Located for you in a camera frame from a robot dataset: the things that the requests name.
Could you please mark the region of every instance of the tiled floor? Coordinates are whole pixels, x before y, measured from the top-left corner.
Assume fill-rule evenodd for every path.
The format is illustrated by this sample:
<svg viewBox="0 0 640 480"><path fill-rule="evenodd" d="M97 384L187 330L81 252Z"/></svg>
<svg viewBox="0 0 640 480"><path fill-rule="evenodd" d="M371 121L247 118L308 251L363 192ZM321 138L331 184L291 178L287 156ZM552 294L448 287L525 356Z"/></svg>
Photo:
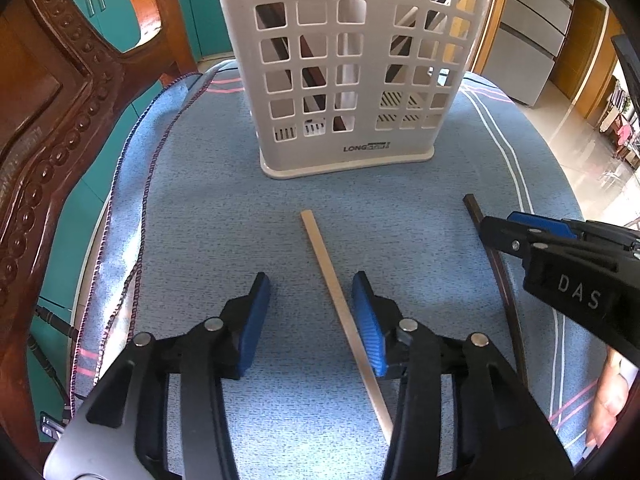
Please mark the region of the tiled floor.
<svg viewBox="0 0 640 480"><path fill-rule="evenodd" d="M562 166L585 219L625 225L640 217L640 181L613 147L547 83L535 107L518 105Z"/></svg>

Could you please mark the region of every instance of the doorframe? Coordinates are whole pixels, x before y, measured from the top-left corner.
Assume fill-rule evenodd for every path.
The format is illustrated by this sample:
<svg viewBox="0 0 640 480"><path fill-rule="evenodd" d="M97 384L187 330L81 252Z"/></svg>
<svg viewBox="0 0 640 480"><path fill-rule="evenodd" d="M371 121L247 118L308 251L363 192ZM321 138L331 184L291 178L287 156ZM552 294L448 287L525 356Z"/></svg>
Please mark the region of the doorframe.
<svg viewBox="0 0 640 480"><path fill-rule="evenodd" d="M580 93L584 89L585 83L586 83L588 77L591 74L591 71L593 69L596 57L598 55L598 52L600 51L600 47L602 46L602 39L603 39L603 36L604 36L604 31L606 30L606 27L607 27L607 18L608 18L609 7L607 7L605 4L603 4L602 2L600 2L598 0L587 0L587 1L591 2L592 4L594 4L595 6L599 7L603 11L602 23L600 24L600 34L598 35L597 39L594 39L594 41L593 41L593 43L591 45L591 51L589 53L589 60L585 63L584 68L582 69L582 73L580 74L580 77L578 78L579 83L575 86L575 89L572 91L572 95L571 96L567 96L568 99L570 101L572 101L573 103L575 103L576 99L580 96ZM554 67L553 67L553 69L551 71L551 74L549 75L549 79L552 78L554 70L556 70L556 67L558 66L558 60L562 56L562 52L564 51L564 48L567 46L567 39L568 39L569 31L571 30L572 23L574 22L575 7L576 7L576 0L574 0L574 4L572 5L572 13L571 13L571 17L569 18L569 25L567 26L566 33L564 35L564 40L562 42L562 47L560 48L560 51L558 52L558 56L556 57L556 63L555 63L555 65L554 65Z"/></svg>

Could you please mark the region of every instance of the dark wooden stick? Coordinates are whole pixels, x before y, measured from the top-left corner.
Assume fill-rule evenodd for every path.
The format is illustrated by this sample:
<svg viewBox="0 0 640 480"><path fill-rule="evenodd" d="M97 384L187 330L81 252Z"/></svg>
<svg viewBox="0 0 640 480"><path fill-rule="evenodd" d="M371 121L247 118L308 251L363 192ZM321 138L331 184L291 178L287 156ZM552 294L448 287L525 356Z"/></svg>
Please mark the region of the dark wooden stick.
<svg viewBox="0 0 640 480"><path fill-rule="evenodd" d="M465 203L466 210L469 211L472 221L476 230L480 229L480 222L484 215L478 205L478 201L473 194L469 193L462 199ZM518 311L516 308L516 300L511 289L511 283L507 276L507 270L504 267L504 262L500 253L492 248L484 247L486 256L489 258L489 264L494 272L495 282L498 285L498 291L502 298L502 306L504 307L504 314L507 318L507 325L509 327L509 334L511 335L511 344L513 345L513 354L516 359L516 371L520 381L526 388L529 387L529 378L527 376L527 362L524 355L524 343L522 341L522 330L520 329L520 322L518 321Z"/></svg>

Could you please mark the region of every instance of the white plastic basket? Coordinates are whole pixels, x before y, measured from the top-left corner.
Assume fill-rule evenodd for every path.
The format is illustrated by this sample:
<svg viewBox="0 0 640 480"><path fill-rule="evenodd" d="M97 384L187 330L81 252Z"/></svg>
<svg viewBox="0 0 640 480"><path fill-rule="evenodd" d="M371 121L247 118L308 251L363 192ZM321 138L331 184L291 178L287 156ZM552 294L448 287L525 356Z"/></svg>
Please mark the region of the white plastic basket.
<svg viewBox="0 0 640 480"><path fill-rule="evenodd" d="M261 166L290 178L431 158L488 0L221 3Z"/></svg>

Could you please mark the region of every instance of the black cable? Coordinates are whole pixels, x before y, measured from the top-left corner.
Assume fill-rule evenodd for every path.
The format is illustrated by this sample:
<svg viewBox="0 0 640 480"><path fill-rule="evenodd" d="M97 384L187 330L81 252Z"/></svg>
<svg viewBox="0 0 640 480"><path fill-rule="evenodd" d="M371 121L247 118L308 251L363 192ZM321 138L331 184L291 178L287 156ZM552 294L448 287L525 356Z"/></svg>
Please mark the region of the black cable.
<svg viewBox="0 0 640 480"><path fill-rule="evenodd" d="M52 326L55 330L60 332L62 335L67 336L72 341L78 341L78 329L67 323L61 317L56 316L52 311L48 308L45 308L39 304L36 304L35 309L36 316L38 316L41 320L43 320L48 325Z"/></svg>
<svg viewBox="0 0 640 480"><path fill-rule="evenodd" d="M34 338L33 334L31 334L31 332L29 332L29 336L27 337L27 348L31 350L31 352L33 352L33 355L38 361L38 363L40 364L40 366L43 368L45 373L50 377L50 379L56 385L56 388L59 391L60 397L62 397L62 400L65 401L65 404L68 404L70 402L69 395L66 392L65 387L62 385L62 382L60 381L60 378L56 373L56 369L51 364L51 361L47 359L47 356L44 354L44 352L42 351L42 348L40 348L40 345Z"/></svg>
<svg viewBox="0 0 640 480"><path fill-rule="evenodd" d="M66 306L62 306L62 305L60 305L59 303L56 303L55 301L48 300L48 299L47 299L47 298L45 298L44 296L38 296L38 297L39 297L41 300L47 301L48 303L50 303L50 304L52 304L52 305L58 306L58 307L63 308L63 309L65 309L65 310L71 310L70 308L67 308Z"/></svg>
<svg viewBox="0 0 640 480"><path fill-rule="evenodd" d="M473 81L474 83L478 83L479 85L487 86L487 87L489 87L489 88L493 88L494 90L500 90L500 89L499 89L497 86L495 86L495 85L489 85L489 84L487 84L487 83L483 83L482 81L477 81L477 80L475 80L475 79L471 79L469 76L466 76L466 75L465 75L462 79L466 79L466 80L468 80L468 81Z"/></svg>

